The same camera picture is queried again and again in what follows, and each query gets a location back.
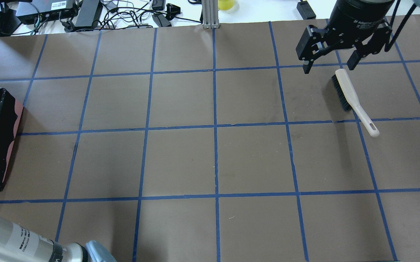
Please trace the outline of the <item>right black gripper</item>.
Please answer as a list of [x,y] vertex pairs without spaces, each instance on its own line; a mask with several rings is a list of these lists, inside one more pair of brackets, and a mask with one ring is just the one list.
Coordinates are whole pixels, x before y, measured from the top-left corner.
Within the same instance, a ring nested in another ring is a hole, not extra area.
[[[296,54],[303,62],[303,71],[310,73],[314,62],[336,49],[355,51],[348,59],[349,70],[354,70],[362,58],[391,49],[392,28],[384,22],[393,0],[337,0],[328,25],[317,28],[308,25],[296,46]],[[370,38],[365,45],[360,43]]]

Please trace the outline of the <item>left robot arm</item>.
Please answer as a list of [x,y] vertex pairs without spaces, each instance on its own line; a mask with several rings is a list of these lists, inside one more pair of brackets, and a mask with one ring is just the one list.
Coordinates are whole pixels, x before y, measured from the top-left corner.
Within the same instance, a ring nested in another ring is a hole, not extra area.
[[85,245],[58,242],[42,237],[0,217],[0,262],[115,262],[99,242]]

